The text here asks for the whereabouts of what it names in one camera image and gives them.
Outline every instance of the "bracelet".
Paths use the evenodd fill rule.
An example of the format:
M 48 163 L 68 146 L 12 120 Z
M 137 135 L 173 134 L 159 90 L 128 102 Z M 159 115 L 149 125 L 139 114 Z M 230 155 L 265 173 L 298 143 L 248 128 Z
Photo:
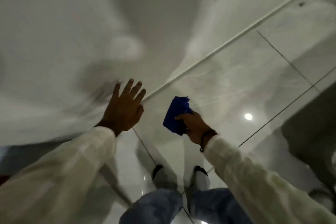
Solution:
M 204 142 L 204 138 L 206 137 L 206 136 L 208 136 L 209 134 L 211 134 L 211 133 L 216 133 L 216 131 L 214 131 L 213 129 L 210 129 L 210 130 L 208 130 L 207 132 L 205 132 L 203 135 L 202 135 L 202 137 L 201 137 L 201 143 L 200 143 L 200 146 L 201 146 L 201 148 L 200 148 L 200 152 L 204 152 L 204 148 L 203 148 L 203 142 Z

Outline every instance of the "blue jeans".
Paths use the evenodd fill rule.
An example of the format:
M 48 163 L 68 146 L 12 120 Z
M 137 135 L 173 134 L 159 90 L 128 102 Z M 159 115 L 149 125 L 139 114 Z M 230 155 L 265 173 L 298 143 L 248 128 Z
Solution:
M 158 189 L 136 201 L 119 224 L 170 224 L 182 206 L 183 197 L 179 192 Z M 252 224 L 227 188 L 196 191 L 189 209 L 192 218 L 209 224 Z

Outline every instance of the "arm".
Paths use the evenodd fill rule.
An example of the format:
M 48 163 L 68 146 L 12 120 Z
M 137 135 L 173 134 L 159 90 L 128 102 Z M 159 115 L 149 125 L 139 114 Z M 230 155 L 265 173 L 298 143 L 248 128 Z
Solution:
M 98 170 L 116 152 L 116 136 L 131 129 L 144 109 L 141 82 L 120 83 L 103 119 L 90 132 L 40 158 L 0 187 L 0 223 L 67 223 L 80 208 Z
M 187 135 L 199 145 L 202 135 L 211 130 L 198 113 L 176 119 L 184 121 Z M 252 162 L 216 132 L 204 138 L 202 147 L 205 158 L 254 223 L 336 223 L 336 217 L 307 193 Z

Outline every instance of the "left hand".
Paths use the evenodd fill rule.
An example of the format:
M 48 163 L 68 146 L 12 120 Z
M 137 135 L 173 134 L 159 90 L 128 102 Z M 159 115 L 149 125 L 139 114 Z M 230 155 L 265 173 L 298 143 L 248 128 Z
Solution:
M 110 128 L 117 137 L 121 132 L 131 129 L 137 124 L 144 112 L 140 104 L 146 94 L 146 90 L 139 92 L 142 82 L 138 82 L 133 88 L 134 79 L 130 79 L 123 92 L 119 96 L 121 83 L 114 88 L 113 96 L 104 112 L 102 120 L 96 125 Z

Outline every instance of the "white bathtub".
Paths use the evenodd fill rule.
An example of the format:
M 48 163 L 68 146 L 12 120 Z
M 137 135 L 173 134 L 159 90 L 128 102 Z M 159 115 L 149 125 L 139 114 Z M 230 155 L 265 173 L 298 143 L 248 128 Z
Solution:
M 288 0 L 0 0 L 0 145 L 97 122 L 116 80 L 159 89 Z

